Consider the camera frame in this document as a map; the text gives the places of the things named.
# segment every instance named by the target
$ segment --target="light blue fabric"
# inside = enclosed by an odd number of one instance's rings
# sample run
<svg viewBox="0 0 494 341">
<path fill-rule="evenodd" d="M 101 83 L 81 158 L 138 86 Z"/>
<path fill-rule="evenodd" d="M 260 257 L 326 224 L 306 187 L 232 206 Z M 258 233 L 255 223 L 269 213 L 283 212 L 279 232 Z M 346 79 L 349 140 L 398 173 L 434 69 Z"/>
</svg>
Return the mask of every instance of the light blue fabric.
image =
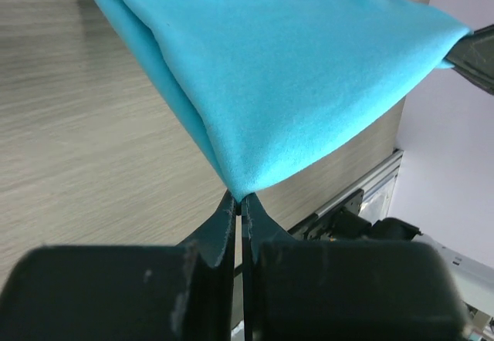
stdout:
<svg viewBox="0 0 494 341">
<path fill-rule="evenodd" d="M 235 198 L 333 152 L 469 28 L 408 0 L 95 0 Z"/>
</svg>

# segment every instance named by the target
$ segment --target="white wall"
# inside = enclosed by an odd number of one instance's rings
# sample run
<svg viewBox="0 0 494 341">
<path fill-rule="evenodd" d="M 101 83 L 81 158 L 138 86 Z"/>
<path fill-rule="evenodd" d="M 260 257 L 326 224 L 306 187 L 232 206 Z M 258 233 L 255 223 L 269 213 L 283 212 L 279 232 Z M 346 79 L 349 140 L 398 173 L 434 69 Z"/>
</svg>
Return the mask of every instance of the white wall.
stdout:
<svg viewBox="0 0 494 341">
<path fill-rule="evenodd" d="M 494 0 L 431 0 L 474 29 L 494 23 Z M 398 132 L 404 159 L 390 215 L 494 267 L 494 97 L 452 70 L 409 95 Z"/>
</svg>

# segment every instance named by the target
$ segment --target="floor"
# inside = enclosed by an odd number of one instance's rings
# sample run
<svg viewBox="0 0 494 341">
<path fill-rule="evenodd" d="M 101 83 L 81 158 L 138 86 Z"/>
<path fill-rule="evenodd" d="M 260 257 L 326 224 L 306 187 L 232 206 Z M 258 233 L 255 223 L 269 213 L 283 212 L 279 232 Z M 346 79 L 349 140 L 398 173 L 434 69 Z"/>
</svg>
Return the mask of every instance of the floor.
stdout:
<svg viewBox="0 0 494 341">
<path fill-rule="evenodd" d="M 379 164 L 401 109 L 261 192 L 268 212 L 291 227 Z M 0 285 L 38 245 L 177 243 L 224 192 L 92 0 L 0 0 L 0 129 Z"/>
</svg>

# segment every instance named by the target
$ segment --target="fabric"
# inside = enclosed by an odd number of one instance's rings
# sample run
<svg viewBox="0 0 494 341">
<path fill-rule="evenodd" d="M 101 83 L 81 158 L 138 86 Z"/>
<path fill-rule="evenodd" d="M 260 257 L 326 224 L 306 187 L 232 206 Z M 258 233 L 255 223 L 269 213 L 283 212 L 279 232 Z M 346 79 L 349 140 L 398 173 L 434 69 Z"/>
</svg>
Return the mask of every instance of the fabric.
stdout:
<svg viewBox="0 0 494 341">
<path fill-rule="evenodd" d="M 470 29 L 408 0 L 95 0 L 237 200 L 333 152 Z"/>
</svg>

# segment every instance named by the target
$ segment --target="turquoise cloth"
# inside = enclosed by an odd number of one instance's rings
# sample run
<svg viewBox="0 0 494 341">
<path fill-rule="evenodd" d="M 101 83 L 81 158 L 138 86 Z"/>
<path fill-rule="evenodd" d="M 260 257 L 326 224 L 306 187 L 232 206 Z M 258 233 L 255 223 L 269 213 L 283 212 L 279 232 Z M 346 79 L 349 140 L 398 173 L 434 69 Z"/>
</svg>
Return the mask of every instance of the turquoise cloth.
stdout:
<svg viewBox="0 0 494 341">
<path fill-rule="evenodd" d="M 238 200 L 333 152 L 470 29 L 408 0 L 95 0 Z"/>
</svg>

